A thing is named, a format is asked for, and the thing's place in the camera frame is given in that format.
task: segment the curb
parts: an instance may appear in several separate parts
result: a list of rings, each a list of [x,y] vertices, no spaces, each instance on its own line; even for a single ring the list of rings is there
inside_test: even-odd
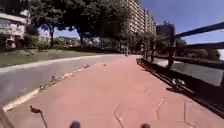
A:
[[[31,91],[31,92],[28,92],[27,94],[25,95],[22,95],[18,98],[16,98],[15,100],[9,102],[8,104],[6,104],[5,106],[2,107],[3,111],[4,112],[7,112],[7,111],[11,111],[13,110],[14,108],[16,108],[17,106],[25,103],[26,101],[34,98],[36,95],[38,95],[39,93],[41,93],[42,91],[46,90],[47,88],[55,85],[56,83],[62,81],[62,80],[65,80],[66,78],[70,77],[70,76],[74,76],[75,73],[78,73],[78,72],[81,72],[85,69],[88,69],[90,67],[93,67],[93,66],[96,66],[96,65],[99,65],[100,63],[95,63],[95,64],[92,64],[92,65],[89,65],[87,64],[85,67],[83,68],[80,68],[80,69],[77,69],[71,73],[66,73],[64,74],[62,77],[58,78],[58,79],[52,79],[52,81],[48,84],[45,84],[44,86],[40,86],[39,88]]]

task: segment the sky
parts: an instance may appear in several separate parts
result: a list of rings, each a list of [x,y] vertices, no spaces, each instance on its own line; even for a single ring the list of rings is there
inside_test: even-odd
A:
[[[176,33],[224,21],[224,0],[141,0],[141,7],[150,12],[157,24],[174,24]],[[58,35],[79,37],[77,32],[68,31],[56,31]],[[224,30],[183,39],[189,44],[224,41]]]

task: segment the metal railing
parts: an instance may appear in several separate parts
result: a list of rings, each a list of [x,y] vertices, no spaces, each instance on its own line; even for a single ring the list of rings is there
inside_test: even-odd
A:
[[[224,70],[224,62],[222,62],[222,61],[212,61],[212,60],[203,60],[203,59],[175,56],[175,52],[177,50],[183,50],[183,49],[224,49],[224,42],[214,42],[214,43],[204,43],[204,44],[196,43],[196,44],[188,44],[188,45],[182,46],[182,47],[176,47],[176,45],[175,45],[176,38],[181,38],[181,37],[186,37],[186,36],[191,36],[191,35],[196,35],[196,34],[201,34],[201,33],[224,29],[224,22],[197,28],[197,29],[183,32],[183,33],[176,34],[176,35],[175,35],[174,26],[172,26],[172,25],[169,25],[169,26],[170,26],[169,27],[170,28],[170,36],[160,39],[160,40],[157,40],[157,41],[168,41],[169,42],[168,56],[155,55],[156,43],[155,43],[155,41],[152,40],[152,41],[150,41],[150,47],[145,50],[145,52],[147,52],[144,54],[146,59],[148,58],[147,55],[148,55],[148,52],[150,51],[151,52],[150,56],[151,56],[152,62],[154,61],[154,58],[166,59],[166,60],[168,60],[167,68],[169,68],[169,69],[171,68],[174,61],[180,61],[183,63],[195,64],[195,65]]]

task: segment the red paved path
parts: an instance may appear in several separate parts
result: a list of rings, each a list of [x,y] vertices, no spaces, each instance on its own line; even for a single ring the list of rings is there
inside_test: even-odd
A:
[[[224,128],[224,120],[137,65],[135,57],[90,67],[7,113],[16,128]]]

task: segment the grass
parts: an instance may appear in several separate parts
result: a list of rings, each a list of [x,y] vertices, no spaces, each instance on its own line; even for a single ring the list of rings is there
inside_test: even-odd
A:
[[[46,60],[55,60],[62,58],[71,58],[79,56],[91,56],[97,53],[90,52],[77,52],[69,50],[44,50],[43,52],[38,52],[37,50],[17,50],[12,52],[0,52],[0,68],[26,64],[31,62],[39,62]]]

